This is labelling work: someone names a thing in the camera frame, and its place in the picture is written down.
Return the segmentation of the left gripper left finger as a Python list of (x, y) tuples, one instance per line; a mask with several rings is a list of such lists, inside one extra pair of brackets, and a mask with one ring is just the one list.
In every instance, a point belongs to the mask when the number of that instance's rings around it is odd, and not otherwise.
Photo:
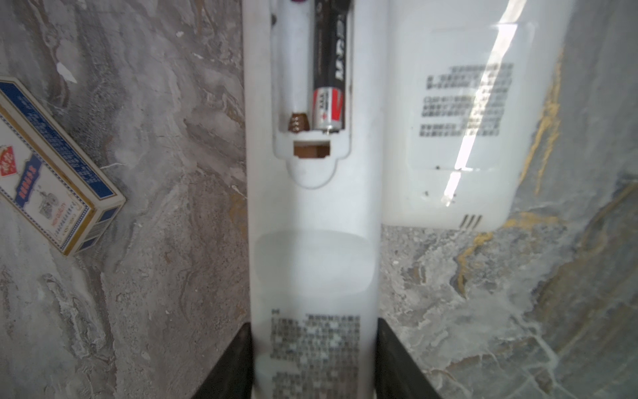
[(191, 398), (249, 399), (253, 388), (253, 336), (251, 323), (245, 323)]

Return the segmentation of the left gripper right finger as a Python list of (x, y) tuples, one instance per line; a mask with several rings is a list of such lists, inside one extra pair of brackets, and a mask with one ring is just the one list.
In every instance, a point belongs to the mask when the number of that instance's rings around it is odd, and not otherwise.
[(378, 319), (375, 345), (375, 397), (441, 399), (385, 319)]

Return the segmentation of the white TV remote control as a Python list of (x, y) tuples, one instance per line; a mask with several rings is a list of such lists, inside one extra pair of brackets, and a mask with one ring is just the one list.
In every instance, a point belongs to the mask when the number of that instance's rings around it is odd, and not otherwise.
[(256, 398), (374, 395), (389, 4), (347, 13), (343, 128), (293, 133), (314, 8), (242, 4)]

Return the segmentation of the white air conditioner remote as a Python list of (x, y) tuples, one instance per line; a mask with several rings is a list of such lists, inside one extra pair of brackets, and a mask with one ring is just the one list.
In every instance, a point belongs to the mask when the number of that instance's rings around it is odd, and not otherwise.
[(384, 224), (504, 224), (574, 7), (390, 3)]

